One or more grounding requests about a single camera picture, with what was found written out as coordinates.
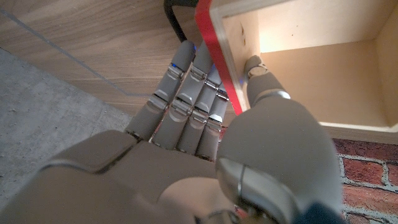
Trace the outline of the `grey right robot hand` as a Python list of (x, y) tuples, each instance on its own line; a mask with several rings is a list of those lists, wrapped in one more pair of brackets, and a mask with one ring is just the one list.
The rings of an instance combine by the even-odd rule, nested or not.
[(124, 131), (51, 158), (2, 223), (343, 223), (336, 149), (260, 57), (249, 109), (222, 131), (228, 95), (206, 44), (182, 42)]

